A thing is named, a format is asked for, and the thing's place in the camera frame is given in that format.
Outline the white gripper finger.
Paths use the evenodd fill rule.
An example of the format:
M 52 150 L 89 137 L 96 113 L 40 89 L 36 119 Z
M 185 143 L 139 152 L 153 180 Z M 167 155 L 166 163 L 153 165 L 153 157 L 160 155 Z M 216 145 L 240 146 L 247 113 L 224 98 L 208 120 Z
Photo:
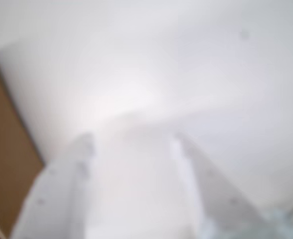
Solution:
M 171 141 L 199 239 L 284 239 L 279 218 L 263 216 L 185 134 Z
M 12 239 L 84 239 L 90 210 L 94 138 L 76 138 L 34 180 Z

